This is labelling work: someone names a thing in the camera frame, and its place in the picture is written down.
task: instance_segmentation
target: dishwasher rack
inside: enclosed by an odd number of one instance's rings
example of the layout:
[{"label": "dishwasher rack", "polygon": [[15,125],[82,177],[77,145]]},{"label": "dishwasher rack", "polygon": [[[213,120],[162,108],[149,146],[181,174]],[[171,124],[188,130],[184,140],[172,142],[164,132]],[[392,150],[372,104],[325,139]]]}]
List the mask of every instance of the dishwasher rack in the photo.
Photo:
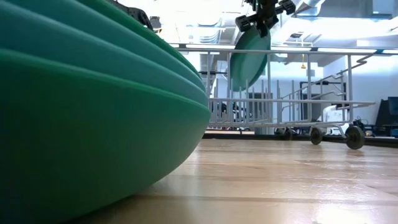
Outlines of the dishwasher rack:
[{"label": "dishwasher rack", "polygon": [[[213,129],[251,129],[256,128],[261,134],[274,134],[274,128],[281,128],[284,136],[292,139],[292,127],[310,127],[310,138],[313,144],[319,144],[322,141],[322,130],[320,128],[338,128],[341,137],[346,141],[347,145],[352,149],[359,149],[364,144],[364,133],[358,127],[350,125],[344,132],[341,128],[344,124],[352,124],[354,121],[353,110],[355,108],[363,108],[374,105],[375,102],[370,101],[354,101],[353,100],[353,72],[352,69],[359,67],[366,63],[366,59],[372,57],[374,53],[358,53],[358,52],[312,52],[312,51],[286,51],[286,50],[230,50],[230,49],[178,49],[181,52],[206,52],[208,55],[207,74],[206,74],[206,94],[209,98],[209,109],[211,111],[211,119],[208,127]],[[217,52],[218,54],[227,54],[227,69],[223,72],[227,80],[226,98],[220,98],[220,86],[218,81],[220,78],[211,77],[210,55]],[[261,79],[261,87],[257,88],[248,86],[246,80],[246,88],[237,92],[232,91],[233,79],[229,76],[229,63],[231,54],[266,54],[266,80]],[[279,80],[276,80],[276,97],[271,91],[272,81],[272,54],[299,54],[307,56],[307,80],[308,85],[295,89],[295,80],[292,80],[292,90],[289,94],[281,96]],[[316,54],[322,55],[344,55],[347,58],[347,68],[338,72],[335,75],[329,75],[320,80],[313,81],[311,77],[311,56]],[[357,65],[352,66],[352,56],[363,56],[357,60]],[[312,87],[316,84],[322,83],[326,80],[339,80],[341,82],[341,91],[323,92],[322,85],[321,92],[316,97],[301,100],[299,93],[306,90],[307,96],[312,95]],[[346,83],[347,93],[343,91],[343,85]],[[261,93],[261,98],[254,98],[255,93]],[[316,100],[322,96],[334,94],[340,96],[341,100]],[[314,122],[312,115],[312,105],[317,103],[340,104],[342,107],[338,110],[343,111],[343,119],[341,121],[321,120]],[[299,119],[296,112],[299,113],[297,107],[307,104],[307,119]],[[282,121],[282,112],[289,110],[289,121]]]}]

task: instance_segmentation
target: rack wheel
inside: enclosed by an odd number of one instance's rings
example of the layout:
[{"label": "rack wheel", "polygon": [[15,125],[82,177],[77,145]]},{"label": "rack wheel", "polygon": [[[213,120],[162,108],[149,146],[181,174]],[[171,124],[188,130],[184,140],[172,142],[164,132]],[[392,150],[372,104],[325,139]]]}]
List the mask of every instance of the rack wheel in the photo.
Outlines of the rack wheel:
[{"label": "rack wheel", "polygon": [[319,128],[312,128],[311,132],[311,142],[314,145],[319,145],[322,142],[323,134],[321,129]]},{"label": "rack wheel", "polygon": [[365,143],[365,135],[361,128],[351,126],[346,130],[346,144],[350,149],[361,149]]},{"label": "rack wheel", "polygon": [[290,128],[286,128],[286,131],[284,134],[284,140],[286,140],[286,141],[293,140],[293,131]]}]

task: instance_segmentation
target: robotic arm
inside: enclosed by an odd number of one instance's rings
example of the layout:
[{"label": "robotic arm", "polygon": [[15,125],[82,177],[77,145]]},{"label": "robotic arm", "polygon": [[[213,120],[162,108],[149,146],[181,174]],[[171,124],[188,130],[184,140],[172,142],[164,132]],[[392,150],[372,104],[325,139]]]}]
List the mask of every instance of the robotic arm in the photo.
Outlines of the robotic arm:
[{"label": "robotic arm", "polygon": [[241,32],[248,31],[251,26],[256,26],[260,37],[265,37],[267,31],[279,22],[277,15],[286,11],[288,15],[293,14],[296,5],[291,0],[244,0],[252,6],[256,13],[247,17],[239,16],[235,19],[235,23]]}]

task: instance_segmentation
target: white wire rack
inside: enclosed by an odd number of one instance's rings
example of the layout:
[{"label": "white wire rack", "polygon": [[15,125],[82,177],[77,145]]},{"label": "white wire rack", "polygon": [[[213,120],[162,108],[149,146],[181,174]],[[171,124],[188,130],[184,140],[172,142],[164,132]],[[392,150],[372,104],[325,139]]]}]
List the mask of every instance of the white wire rack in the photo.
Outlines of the white wire rack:
[{"label": "white wire rack", "polygon": [[[206,92],[209,97],[209,109],[211,111],[211,119],[209,128],[260,128],[262,134],[273,134],[274,128],[288,128],[288,127],[311,127],[312,128],[338,128],[340,134],[345,138],[345,134],[341,128],[344,124],[351,124],[354,121],[353,110],[355,108],[363,108],[370,105],[374,105],[375,102],[369,101],[354,101],[353,100],[353,73],[352,69],[359,67],[366,63],[366,59],[372,57],[370,53],[357,53],[357,52],[309,52],[309,51],[286,51],[286,50],[230,50],[230,49],[178,49],[181,52],[207,52],[208,54],[208,71],[206,78]],[[210,54],[212,52],[227,53],[228,57],[228,69],[226,79],[228,86],[226,88],[226,98],[219,98],[220,87],[218,81],[215,81],[215,86],[211,86],[211,75],[210,75]],[[268,64],[266,67],[267,79],[260,80],[261,89],[255,90],[254,87],[248,86],[246,80],[245,90],[242,88],[238,92],[233,92],[231,86],[233,86],[233,79],[229,76],[229,59],[231,54],[266,54],[268,57]],[[292,80],[292,91],[291,93],[281,96],[279,80],[276,81],[276,96],[274,97],[271,92],[271,80],[272,80],[272,67],[271,67],[271,55],[272,54],[304,54],[307,56],[307,78],[308,85],[295,89],[295,82]],[[335,75],[322,78],[320,80],[313,81],[311,78],[311,56],[316,54],[322,55],[346,55],[347,56],[347,68],[338,72]],[[357,60],[357,65],[352,66],[352,56],[363,56]],[[320,94],[316,97],[309,98],[308,100],[301,100],[299,93],[306,90],[307,96],[312,95],[312,86],[319,84],[325,80],[339,80],[341,83],[341,91],[328,91],[323,92],[322,85],[320,85]],[[343,85],[346,83],[347,93],[343,90]],[[261,93],[261,98],[254,98],[255,93]],[[341,97],[341,100],[316,100],[322,96],[334,94]],[[339,110],[343,110],[343,119],[341,121],[329,121],[325,122],[323,116],[321,121],[313,122],[312,105],[313,104],[341,104],[342,107]],[[222,104],[226,105],[226,109],[222,109]],[[295,113],[296,107],[307,104],[307,119],[299,119],[301,116],[297,116]],[[282,121],[283,110],[289,110],[289,121]]]}]

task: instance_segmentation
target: green plate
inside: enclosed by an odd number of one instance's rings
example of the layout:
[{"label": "green plate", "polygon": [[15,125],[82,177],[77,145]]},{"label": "green plate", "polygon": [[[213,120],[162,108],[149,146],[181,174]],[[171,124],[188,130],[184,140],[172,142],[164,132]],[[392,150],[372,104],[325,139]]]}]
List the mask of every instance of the green plate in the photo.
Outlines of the green plate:
[{"label": "green plate", "polygon": [[125,12],[122,12],[116,6],[112,5],[110,2],[104,0],[76,0],[76,1],[87,5],[88,7],[98,11],[104,16],[107,16],[108,18],[118,22],[122,26],[125,26],[131,31],[139,34],[141,37],[149,40],[153,44],[159,46],[163,50],[167,51],[173,57],[179,59],[193,72],[195,72],[199,77],[199,74],[195,69],[195,67],[180,52],[178,52],[178,50],[175,50],[172,46],[170,46],[170,44],[166,43],[166,41],[162,40],[154,32],[145,28],[143,25],[141,25],[131,16],[127,15]]},{"label": "green plate", "polygon": [[201,79],[197,76],[197,73],[192,72],[177,58],[171,56],[135,32],[83,4],[71,0],[45,1],[45,4],[43,4],[43,0],[6,1],[82,30],[158,63],[191,81],[205,92],[205,87]]},{"label": "green plate", "polygon": [[[258,31],[252,27],[246,31],[235,46],[235,50],[270,50],[271,35],[260,38]],[[253,85],[260,77],[267,65],[265,54],[242,54],[235,53],[231,56],[230,72],[233,79],[233,91],[246,89],[246,80],[249,86]]]},{"label": "green plate", "polygon": [[6,30],[0,35],[2,48],[153,86],[208,105],[206,94],[195,84],[128,50],[8,2],[0,1],[0,15],[0,30]]},{"label": "green plate", "polygon": [[210,118],[173,93],[7,50],[0,105],[0,223],[63,222],[134,194],[178,167]]}]

